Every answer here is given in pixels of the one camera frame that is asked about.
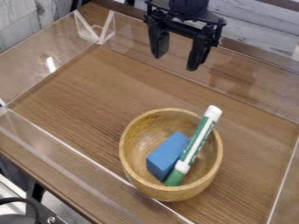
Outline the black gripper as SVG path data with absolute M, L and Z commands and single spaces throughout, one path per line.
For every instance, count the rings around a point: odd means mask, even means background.
M 208 10 L 210 0 L 144 0 L 152 55 L 160 59 L 170 49 L 170 32 L 192 40 L 187 70 L 206 62 L 211 47 L 220 44 L 227 21 Z

